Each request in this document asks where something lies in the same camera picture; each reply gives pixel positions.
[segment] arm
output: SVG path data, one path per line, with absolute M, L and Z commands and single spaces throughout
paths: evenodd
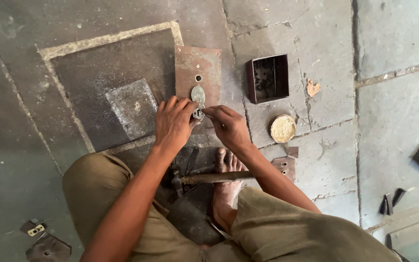
M 200 121 L 190 116 L 197 103 L 171 97 L 156 113 L 156 141 L 142 167 L 103 218 L 82 262 L 125 261 L 137 244 L 158 185 L 190 133 Z
M 303 209 L 321 213 L 316 205 L 277 170 L 250 141 L 243 116 L 224 105 L 203 109 L 219 140 L 251 171 L 264 192 Z

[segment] metal box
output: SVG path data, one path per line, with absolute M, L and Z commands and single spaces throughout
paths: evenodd
M 287 54 L 252 59 L 246 68 L 250 102 L 262 104 L 289 97 Z

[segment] paper scrap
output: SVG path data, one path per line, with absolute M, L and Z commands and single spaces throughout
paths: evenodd
M 311 97 L 314 97 L 314 96 L 315 96 L 315 94 L 316 94 L 317 92 L 319 92 L 319 90 L 321 89 L 321 85 L 320 85 L 319 83 L 317 83 L 316 85 L 313 85 L 313 80 L 311 80 L 311 78 L 308 78 L 308 79 L 306 80 L 306 82 L 307 82 L 307 85 L 306 85 L 306 90 L 307 90 L 308 94 L 309 94 Z

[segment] hand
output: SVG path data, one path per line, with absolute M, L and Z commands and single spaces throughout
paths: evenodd
M 168 102 L 161 101 L 156 112 L 154 146 L 171 150 L 172 154 L 177 153 L 189 140 L 192 129 L 201 123 L 198 119 L 192 119 L 192 115 L 198 103 L 188 98 L 177 100 L 176 96 L 169 98 Z
M 237 154 L 251 146 L 245 118 L 225 105 L 211 106 L 203 113 L 213 122 L 219 140 Z

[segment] bare foot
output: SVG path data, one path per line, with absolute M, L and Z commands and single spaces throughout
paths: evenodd
M 236 158 L 236 156 L 222 147 L 216 149 L 215 153 L 216 172 L 245 171 L 247 168 Z M 230 233 L 230 227 L 237 216 L 237 210 L 233 209 L 236 198 L 243 181 L 215 183 L 213 196 L 213 216 L 226 233 Z

